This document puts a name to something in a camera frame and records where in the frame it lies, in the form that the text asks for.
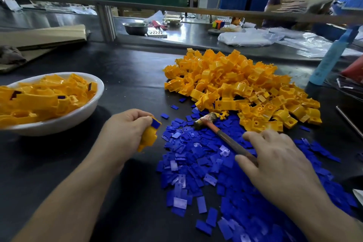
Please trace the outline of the person's right hand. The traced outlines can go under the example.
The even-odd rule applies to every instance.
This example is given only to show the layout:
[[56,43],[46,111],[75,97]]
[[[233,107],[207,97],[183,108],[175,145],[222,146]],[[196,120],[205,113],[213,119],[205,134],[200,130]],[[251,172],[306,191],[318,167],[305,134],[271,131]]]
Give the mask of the person's right hand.
[[274,130],[249,131],[243,139],[252,144],[258,161],[258,173],[247,177],[276,207],[289,195],[326,193],[311,162],[289,136]]

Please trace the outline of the yellow plastic part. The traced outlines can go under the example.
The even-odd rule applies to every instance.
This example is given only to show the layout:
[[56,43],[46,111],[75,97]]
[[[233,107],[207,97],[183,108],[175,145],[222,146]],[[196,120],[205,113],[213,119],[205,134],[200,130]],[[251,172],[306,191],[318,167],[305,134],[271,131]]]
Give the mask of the yellow plastic part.
[[145,147],[150,147],[155,143],[155,141],[157,139],[157,131],[158,130],[155,130],[152,127],[148,127],[145,130],[145,132],[142,135],[142,138],[141,138],[140,144],[138,146],[138,149],[137,149],[138,152],[143,151],[143,149]]

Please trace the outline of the wooden handled hammer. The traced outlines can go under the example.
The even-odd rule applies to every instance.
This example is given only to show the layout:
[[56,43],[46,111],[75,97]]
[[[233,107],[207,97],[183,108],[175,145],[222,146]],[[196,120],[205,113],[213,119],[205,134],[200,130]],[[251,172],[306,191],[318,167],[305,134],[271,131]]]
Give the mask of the wooden handled hammer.
[[249,153],[245,148],[243,148],[240,144],[230,138],[227,134],[225,134],[222,130],[220,130],[214,122],[217,120],[218,116],[215,112],[210,112],[205,116],[202,116],[200,119],[193,123],[195,130],[201,130],[204,126],[211,129],[215,134],[217,134],[228,146],[230,146],[237,154],[243,155],[247,157],[254,165],[258,167],[258,161],[255,156]]

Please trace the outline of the person's right forearm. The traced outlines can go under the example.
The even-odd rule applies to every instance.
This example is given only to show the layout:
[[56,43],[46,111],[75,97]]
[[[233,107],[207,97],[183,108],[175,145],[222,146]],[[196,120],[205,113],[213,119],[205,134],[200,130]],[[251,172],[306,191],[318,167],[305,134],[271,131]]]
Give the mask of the person's right forearm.
[[309,242],[363,242],[363,223],[337,208],[326,193],[299,193],[279,208]]

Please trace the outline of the person's left forearm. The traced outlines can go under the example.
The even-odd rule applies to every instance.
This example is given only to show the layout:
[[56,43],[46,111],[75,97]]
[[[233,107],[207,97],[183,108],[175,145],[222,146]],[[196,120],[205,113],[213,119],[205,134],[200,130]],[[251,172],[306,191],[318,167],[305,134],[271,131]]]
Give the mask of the person's left forearm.
[[92,151],[41,203],[11,242],[89,242],[125,156]]

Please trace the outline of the pile of blue plastic tiles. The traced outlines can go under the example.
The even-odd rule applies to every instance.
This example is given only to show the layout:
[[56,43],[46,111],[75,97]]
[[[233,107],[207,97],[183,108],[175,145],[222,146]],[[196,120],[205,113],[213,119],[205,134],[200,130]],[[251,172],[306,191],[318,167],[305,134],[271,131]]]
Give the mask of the pile of blue plastic tiles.
[[[309,242],[293,221],[251,183],[235,161],[238,154],[231,147],[209,128],[198,131],[192,127],[192,120],[206,114],[196,108],[193,112],[185,120],[173,120],[162,136],[168,153],[158,162],[157,172],[161,173],[161,187],[172,188],[167,193],[172,212],[184,217],[194,197],[199,213],[207,214],[205,221],[197,220],[196,228],[207,235],[217,226],[223,238],[232,242]],[[216,125],[257,157],[252,144],[239,137],[245,130],[236,114],[218,120]],[[317,142],[305,138],[293,142],[311,162],[332,203],[353,217],[352,207],[357,207],[353,195],[333,180],[315,154],[339,159]]]

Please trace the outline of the pile of yellow plastic pieces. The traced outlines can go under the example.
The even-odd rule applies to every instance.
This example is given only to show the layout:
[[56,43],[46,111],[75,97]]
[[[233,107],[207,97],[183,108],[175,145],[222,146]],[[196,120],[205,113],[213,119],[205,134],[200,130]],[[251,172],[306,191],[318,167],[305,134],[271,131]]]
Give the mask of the pile of yellow plastic pieces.
[[190,97],[198,111],[216,112],[225,120],[237,112],[246,131],[283,132],[299,122],[321,125],[320,103],[289,75],[275,74],[277,66],[253,63],[239,51],[229,55],[192,48],[163,72],[165,90]]

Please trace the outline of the white bowl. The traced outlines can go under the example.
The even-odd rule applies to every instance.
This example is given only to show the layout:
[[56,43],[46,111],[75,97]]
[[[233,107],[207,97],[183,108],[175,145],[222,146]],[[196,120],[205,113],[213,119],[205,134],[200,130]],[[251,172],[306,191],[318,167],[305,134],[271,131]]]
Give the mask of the white bowl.
[[103,81],[95,75],[81,72],[75,72],[75,74],[84,78],[88,82],[95,82],[98,85],[98,90],[95,96],[84,106],[56,119],[37,123],[13,125],[0,129],[0,131],[10,131],[21,136],[39,137],[69,130],[88,119],[96,110],[98,101],[104,92],[105,86]]

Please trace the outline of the perforated metal plate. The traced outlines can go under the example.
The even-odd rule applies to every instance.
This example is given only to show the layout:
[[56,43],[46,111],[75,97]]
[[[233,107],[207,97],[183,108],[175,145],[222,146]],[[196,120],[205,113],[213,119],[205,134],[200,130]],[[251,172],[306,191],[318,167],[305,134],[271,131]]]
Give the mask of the perforated metal plate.
[[149,29],[147,32],[148,37],[152,38],[167,38],[167,34],[164,31]]

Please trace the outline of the metal bowl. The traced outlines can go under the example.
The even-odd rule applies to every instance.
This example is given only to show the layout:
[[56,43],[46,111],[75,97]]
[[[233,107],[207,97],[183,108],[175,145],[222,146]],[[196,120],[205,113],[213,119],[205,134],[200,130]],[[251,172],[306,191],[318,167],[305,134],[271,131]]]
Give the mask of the metal bowl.
[[125,31],[129,35],[145,36],[148,33],[149,24],[145,22],[123,23]]

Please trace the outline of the heap of assembled yellow housings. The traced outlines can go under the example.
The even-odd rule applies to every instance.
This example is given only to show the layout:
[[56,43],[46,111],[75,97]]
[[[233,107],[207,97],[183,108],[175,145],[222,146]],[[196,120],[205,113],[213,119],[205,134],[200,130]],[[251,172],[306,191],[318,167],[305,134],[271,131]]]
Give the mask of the heap of assembled yellow housings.
[[98,85],[72,72],[34,76],[0,86],[0,129],[65,116],[84,106]]

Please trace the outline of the cardboard sheets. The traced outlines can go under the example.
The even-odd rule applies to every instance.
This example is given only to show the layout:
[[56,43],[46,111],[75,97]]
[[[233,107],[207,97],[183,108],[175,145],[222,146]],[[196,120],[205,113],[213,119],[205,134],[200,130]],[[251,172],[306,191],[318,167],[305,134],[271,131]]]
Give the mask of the cardboard sheets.
[[43,29],[0,31],[0,45],[17,48],[27,60],[20,65],[0,64],[0,74],[15,70],[57,47],[86,42],[90,31],[85,25],[61,26]]

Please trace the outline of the light blue bottle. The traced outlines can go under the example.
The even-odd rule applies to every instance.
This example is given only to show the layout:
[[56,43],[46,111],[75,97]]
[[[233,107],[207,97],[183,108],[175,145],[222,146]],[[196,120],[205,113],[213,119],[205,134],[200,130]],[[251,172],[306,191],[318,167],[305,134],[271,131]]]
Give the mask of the light blue bottle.
[[354,41],[359,32],[359,26],[352,26],[334,41],[327,53],[309,78],[309,83],[321,86],[332,71],[345,49]]

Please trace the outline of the red plastic bag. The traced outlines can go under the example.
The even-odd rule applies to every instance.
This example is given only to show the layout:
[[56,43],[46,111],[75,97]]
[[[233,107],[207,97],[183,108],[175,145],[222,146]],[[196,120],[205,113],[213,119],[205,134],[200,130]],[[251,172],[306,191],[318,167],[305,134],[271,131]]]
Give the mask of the red plastic bag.
[[357,83],[363,84],[363,55],[356,59],[351,65],[340,73]]

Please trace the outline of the grey cloth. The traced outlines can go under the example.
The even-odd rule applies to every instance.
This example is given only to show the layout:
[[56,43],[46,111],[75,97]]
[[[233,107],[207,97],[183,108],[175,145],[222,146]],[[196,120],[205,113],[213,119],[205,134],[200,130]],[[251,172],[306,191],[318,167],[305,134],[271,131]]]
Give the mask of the grey cloth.
[[0,64],[20,65],[26,62],[27,60],[22,56],[21,52],[17,48],[0,45]]

